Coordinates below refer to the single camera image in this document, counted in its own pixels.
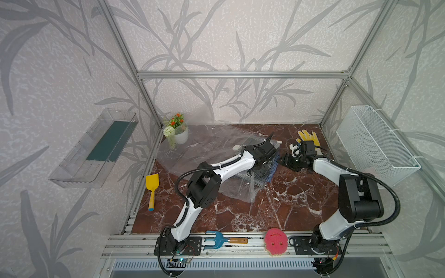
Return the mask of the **black plaid shirt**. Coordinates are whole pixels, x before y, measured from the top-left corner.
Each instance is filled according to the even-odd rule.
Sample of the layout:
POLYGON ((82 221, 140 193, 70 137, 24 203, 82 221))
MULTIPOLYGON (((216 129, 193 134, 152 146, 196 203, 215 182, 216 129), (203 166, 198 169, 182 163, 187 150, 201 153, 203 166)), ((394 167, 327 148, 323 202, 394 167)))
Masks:
MULTIPOLYGON (((243 145, 255 145, 259 144, 264 139, 260 137, 248 137, 248 139, 243 143, 243 145)), ((271 161, 268 161, 262 165, 258 170, 252 170, 251 176, 247 174, 247 171, 241 172, 236 175, 236 177, 240 178, 242 181, 247 182, 249 184, 253 183, 254 186, 257 187, 265 187, 265 184, 268 182, 267 179, 271 175, 272 165, 275 163, 275 160, 278 157, 278 149, 281 145, 282 141, 271 140, 271 144, 277 149, 277 152, 271 158, 271 161)))

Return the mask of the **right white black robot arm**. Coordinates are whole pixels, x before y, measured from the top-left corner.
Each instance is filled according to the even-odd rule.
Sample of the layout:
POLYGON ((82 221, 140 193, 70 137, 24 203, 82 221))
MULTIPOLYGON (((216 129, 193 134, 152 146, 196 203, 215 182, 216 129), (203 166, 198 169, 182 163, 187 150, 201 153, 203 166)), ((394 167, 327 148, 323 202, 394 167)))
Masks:
POLYGON ((314 228, 310 244, 312 248, 334 245, 349 238, 356 229, 379 227, 397 219, 401 212, 401 201, 396 192, 371 174, 363 173, 319 155, 318 146, 312 141, 302 141, 292 148, 291 154, 282 156, 278 163, 295 172, 311 170, 324 176, 338 186, 338 209, 325 222, 314 228), (392 196, 395 204, 393 213, 384 220, 384 204, 379 186, 392 196))

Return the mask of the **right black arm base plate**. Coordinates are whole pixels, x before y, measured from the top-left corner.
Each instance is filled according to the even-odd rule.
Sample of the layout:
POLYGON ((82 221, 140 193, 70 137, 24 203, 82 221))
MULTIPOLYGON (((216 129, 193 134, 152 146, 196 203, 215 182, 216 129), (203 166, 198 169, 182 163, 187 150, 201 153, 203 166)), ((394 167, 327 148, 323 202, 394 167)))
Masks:
POLYGON ((289 244, 297 255, 335 257, 343 253, 338 240, 324 240, 315 236, 292 236, 289 244))

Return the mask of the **clear plastic vacuum bag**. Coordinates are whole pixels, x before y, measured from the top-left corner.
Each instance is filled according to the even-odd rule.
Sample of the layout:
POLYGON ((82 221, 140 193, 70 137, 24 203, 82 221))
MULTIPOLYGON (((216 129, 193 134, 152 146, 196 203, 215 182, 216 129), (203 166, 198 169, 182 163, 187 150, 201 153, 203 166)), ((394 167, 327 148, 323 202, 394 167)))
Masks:
MULTIPOLYGON (((264 140, 268 137, 248 129, 246 125, 190 125, 188 129, 188 140, 185 144, 170 149, 165 139, 156 155, 156 161, 175 176, 196 169, 202 162, 212 164, 232 158, 241 152, 241 147, 248 137, 255 136, 264 140)), ((277 159, 272 165, 268 182, 271 181, 276 165, 277 159)), ((222 183, 219 192, 229 198, 252 203, 257 193, 265 187, 254 186, 253 183, 249 184, 234 176, 222 183)))

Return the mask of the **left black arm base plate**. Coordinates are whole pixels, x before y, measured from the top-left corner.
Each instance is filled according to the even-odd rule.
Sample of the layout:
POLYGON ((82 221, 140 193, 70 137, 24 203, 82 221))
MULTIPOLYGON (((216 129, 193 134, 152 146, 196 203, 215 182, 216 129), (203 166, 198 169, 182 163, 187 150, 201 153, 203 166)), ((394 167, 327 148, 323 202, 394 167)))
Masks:
POLYGON ((188 237, 178 242, 172 237, 159 237, 156 240, 155 256, 199 256, 202 248, 202 237, 188 237))

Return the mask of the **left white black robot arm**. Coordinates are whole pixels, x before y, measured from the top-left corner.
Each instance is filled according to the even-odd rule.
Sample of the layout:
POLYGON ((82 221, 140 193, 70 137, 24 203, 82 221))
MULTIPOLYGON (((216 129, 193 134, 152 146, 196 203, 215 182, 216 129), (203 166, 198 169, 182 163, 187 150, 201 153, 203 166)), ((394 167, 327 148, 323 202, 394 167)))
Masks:
POLYGON ((239 154, 226 161, 216 164, 203 162, 196 169, 180 175, 174 189, 184 200, 184 206, 176 222, 163 227, 159 240, 164 239, 173 247, 184 242, 190 236, 201 211, 216 200, 223 182, 244 171, 251 174, 272 161, 277 152, 271 142, 272 137, 270 134, 258 144, 242 146, 239 154))

